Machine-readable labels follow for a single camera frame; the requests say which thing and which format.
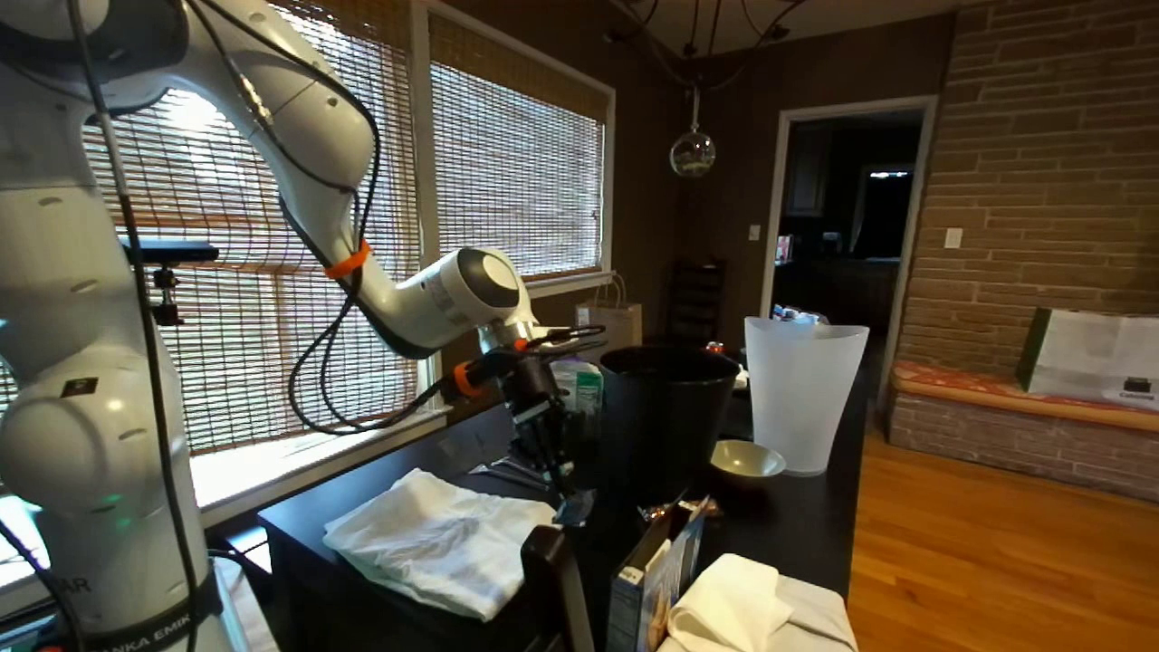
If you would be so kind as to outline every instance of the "robotic arm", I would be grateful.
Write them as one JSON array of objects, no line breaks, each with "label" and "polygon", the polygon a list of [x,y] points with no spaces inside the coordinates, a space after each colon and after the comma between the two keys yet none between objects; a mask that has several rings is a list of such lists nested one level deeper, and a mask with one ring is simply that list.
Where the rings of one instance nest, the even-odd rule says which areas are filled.
[{"label": "robotic arm", "polygon": [[151,402],[140,344],[151,324],[80,147],[99,96],[128,111],[172,86],[212,96],[251,132],[292,230],[400,356],[430,356],[466,328],[503,348],[536,324],[498,249],[454,249],[407,282],[382,269],[355,216],[375,121],[260,0],[3,0],[0,359],[20,402],[0,420],[0,479],[45,507],[88,648],[166,648],[190,629],[224,648],[220,621],[197,608],[212,566],[181,386],[161,363],[162,406]]}]

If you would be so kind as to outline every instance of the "black bin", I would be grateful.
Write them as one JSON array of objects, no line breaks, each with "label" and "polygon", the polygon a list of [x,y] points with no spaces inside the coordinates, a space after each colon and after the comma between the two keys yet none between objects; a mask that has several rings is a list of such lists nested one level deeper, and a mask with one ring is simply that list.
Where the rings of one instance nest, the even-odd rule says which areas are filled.
[{"label": "black bin", "polygon": [[602,492],[652,507],[693,487],[738,364],[694,348],[618,348],[602,364]]}]

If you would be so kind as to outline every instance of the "trash can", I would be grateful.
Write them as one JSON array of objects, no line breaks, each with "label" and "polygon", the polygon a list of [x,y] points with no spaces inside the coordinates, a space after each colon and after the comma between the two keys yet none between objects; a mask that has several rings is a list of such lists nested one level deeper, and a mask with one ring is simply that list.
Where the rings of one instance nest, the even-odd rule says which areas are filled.
[{"label": "trash can", "polygon": [[693,487],[738,364],[694,348],[618,348],[602,364],[602,487],[637,507]]},{"label": "trash can", "polygon": [[754,440],[825,473],[868,324],[746,319]]}]

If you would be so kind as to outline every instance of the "white cloth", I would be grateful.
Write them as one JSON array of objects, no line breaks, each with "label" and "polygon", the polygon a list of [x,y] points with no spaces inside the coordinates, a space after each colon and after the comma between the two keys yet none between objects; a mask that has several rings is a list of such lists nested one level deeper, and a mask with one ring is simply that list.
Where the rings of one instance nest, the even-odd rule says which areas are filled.
[{"label": "white cloth", "polygon": [[795,613],[777,595],[779,580],[772,566],[722,552],[667,614],[670,642],[687,652],[768,652]]},{"label": "white cloth", "polygon": [[551,503],[486,495],[428,470],[326,521],[323,543],[368,583],[488,621],[522,586],[522,543]]},{"label": "white cloth", "polygon": [[675,604],[659,652],[855,652],[844,596],[722,552]]}]

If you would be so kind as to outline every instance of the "white container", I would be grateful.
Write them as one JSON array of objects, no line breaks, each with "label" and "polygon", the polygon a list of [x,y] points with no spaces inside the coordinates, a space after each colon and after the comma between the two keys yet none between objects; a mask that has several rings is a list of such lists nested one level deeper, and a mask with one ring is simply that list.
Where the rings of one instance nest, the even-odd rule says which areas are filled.
[{"label": "white container", "polygon": [[746,319],[754,440],[785,456],[785,473],[825,473],[868,324]]}]

